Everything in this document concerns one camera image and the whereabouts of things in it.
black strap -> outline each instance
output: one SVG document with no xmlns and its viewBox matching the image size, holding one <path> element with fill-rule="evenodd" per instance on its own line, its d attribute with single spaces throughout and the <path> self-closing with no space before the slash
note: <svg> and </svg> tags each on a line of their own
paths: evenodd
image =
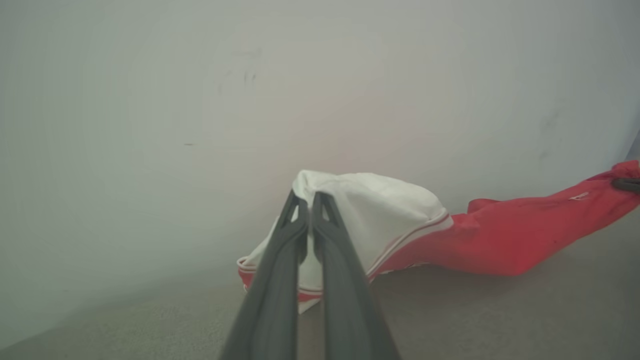
<svg viewBox="0 0 640 360">
<path fill-rule="evenodd" d="M 624 178 L 613 179 L 611 185 L 619 190 L 625 190 L 626 192 L 640 193 L 640 179 Z"/>
</svg>

floor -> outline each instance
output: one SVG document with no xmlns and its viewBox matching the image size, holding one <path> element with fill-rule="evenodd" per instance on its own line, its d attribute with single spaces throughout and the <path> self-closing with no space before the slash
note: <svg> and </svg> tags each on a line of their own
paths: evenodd
<svg viewBox="0 0 640 360">
<path fill-rule="evenodd" d="M 514 278 L 424 266 L 372 288 L 411 359 L 640 359 L 640 209 Z M 0 359 L 216 359 L 237 284 L 85 317 Z M 300 317 L 300 359 L 323 358 L 321 308 Z"/>
</svg>

white cloth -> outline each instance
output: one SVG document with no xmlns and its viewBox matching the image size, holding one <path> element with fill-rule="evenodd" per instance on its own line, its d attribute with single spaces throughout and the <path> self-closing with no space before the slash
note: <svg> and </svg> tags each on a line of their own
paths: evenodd
<svg viewBox="0 0 640 360">
<path fill-rule="evenodd" d="M 391 177 L 370 173 L 333 175 L 302 170 L 293 181 L 292 189 L 310 207 L 316 192 L 333 195 L 367 275 L 371 275 L 404 244 L 425 235 L 425 231 L 430 233 L 453 225 L 447 210 L 433 193 Z M 255 271 L 272 233 L 273 227 L 249 256 L 238 260 L 241 272 Z M 311 232 L 307 241 L 307 257 L 300 265 L 299 291 L 321 295 L 322 267 L 312 253 Z M 301 303 L 300 312 L 317 301 Z"/>
</svg>

garment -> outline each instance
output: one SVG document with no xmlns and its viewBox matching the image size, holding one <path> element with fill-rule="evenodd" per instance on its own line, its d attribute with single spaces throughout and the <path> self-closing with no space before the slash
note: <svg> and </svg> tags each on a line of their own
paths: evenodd
<svg viewBox="0 0 640 360">
<path fill-rule="evenodd" d="M 373 280 L 427 263 L 475 274 L 522 274 L 638 206 L 639 194 L 611 186 L 621 177 L 640 178 L 638 161 L 617 164 L 548 197 L 476 199 L 466 214 L 453 216 L 428 190 L 375 174 L 336 176 L 305 170 L 292 188 L 308 204 L 317 191 L 334 196 L 360 262 Z M 245 286 L 270 237 L 271 233 L 238 261 Z M 308 249 L 313 249 L 311 236 L 308 241 Z M 320 266 L 313 254 L 300 266 L 300 312 L 322 295 Z"/>
</svg>

wall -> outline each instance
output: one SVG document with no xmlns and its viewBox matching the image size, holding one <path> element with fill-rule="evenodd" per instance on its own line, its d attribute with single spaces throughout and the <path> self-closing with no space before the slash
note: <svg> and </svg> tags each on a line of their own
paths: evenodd
<svg viewBox="0 0 640 360">
<path fill-rule="evenodd" d="M 633 1 L 0 2 L 0 347 L 235 278 L 298 170 L 543 195 L 628 151 Z"/>
</svg>

